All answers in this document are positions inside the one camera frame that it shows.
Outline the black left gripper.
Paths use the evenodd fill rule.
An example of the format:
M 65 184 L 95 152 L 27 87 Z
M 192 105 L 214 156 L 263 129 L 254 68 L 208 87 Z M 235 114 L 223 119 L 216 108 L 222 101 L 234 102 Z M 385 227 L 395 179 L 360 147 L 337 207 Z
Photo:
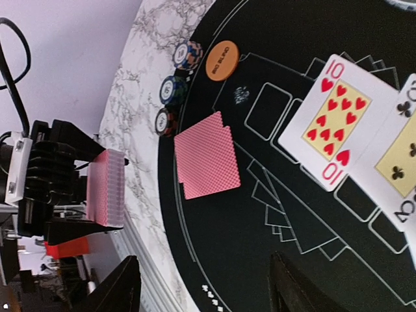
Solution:
M 62 244 L 122 228 L 86 218 L 88 165 L 107 150 L 70 122 L 35 121 L 29 136 L 1 135 L 1 203 L 18 210 L 17 232 Z

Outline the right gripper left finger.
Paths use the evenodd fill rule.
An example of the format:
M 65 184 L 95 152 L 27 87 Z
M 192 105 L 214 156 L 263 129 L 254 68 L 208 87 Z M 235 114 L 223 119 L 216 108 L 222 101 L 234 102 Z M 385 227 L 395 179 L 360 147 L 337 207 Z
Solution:
M 141 286 L 138 258 L 129 255 L 81 302 L 81 311 L 140 311 Z

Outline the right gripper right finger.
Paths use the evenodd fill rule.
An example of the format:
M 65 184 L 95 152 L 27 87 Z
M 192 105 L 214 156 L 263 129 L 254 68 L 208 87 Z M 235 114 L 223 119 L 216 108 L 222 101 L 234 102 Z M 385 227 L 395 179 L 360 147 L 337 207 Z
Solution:
M 274 252 L 270 256 L 268 293 L 271 311 L 346 310 L 326 296 L 280 252 Z

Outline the red playing card deck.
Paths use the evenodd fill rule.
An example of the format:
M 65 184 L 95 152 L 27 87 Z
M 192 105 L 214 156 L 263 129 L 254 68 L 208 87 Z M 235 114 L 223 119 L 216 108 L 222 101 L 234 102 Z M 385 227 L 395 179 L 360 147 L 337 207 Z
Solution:
M 124 211 L 124 154 L 106 149 L 88 165 L 86 218 L 101 226 L 122 228 Z

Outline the red chip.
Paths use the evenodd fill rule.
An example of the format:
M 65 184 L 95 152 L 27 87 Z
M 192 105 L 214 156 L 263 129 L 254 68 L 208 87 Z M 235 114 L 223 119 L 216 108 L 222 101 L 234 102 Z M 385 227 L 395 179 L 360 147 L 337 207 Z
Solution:
M 176 133 L 179 111 L 175 107 L 161 108 L 155 119 L 155 132 L 160 137 L 172 137 Z

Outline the green chip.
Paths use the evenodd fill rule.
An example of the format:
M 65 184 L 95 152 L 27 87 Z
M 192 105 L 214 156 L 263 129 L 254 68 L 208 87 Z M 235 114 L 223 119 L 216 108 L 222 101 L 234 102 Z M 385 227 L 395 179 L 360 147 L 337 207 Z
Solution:
M 159 99 L 166 106 L 180 106 L 183 104 L 188 92 L 188 83 L 185 78 L 176 75 L 167 76 L 160 87 Z

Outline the red card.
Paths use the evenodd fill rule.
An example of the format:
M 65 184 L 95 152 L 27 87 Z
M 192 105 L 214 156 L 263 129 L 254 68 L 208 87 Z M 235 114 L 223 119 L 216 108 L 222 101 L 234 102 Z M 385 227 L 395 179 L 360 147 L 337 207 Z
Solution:
M 205 149 L 209 135 L 222 127 L 222 114 L 216 112 L 175 136 L 174 149 L 180 183 L 187 180 L 190 171 L 187 167 L 193 164 L 196 157 Z
M 239 188 L 241 179 L 230 127 L 213 131 L 205 149 L 187 169 L 187 180 L 182 183 L 187 200 Z

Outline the queen of hearts card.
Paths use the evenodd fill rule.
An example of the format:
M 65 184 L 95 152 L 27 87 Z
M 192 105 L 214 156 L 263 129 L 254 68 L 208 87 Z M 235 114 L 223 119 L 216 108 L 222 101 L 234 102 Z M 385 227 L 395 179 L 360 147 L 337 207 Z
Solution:
M 278 138 L 328 192 L 355 164 L 391 110 L 398 90 L 332 54 Z

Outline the grey chip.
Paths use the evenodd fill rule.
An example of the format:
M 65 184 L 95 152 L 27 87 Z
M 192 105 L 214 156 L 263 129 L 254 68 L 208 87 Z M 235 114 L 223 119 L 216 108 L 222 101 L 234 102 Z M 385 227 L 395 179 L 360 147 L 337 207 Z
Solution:
M 179 43 L 172 55 L 174 66 L 178 70 L 194 70 L 203 58 L 203 48 L 200 43 L 185 40 Z

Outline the orange big blind button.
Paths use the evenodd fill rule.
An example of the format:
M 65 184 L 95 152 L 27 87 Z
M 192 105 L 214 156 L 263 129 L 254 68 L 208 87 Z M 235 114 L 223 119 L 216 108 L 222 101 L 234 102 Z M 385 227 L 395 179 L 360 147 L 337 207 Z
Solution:
M 205 62 L 208 78 L 212 81 L 225 81 L 237 68 L 239 58 L 239 49 L 234 42 L 224 40 L 217 43 L 209 52 Z

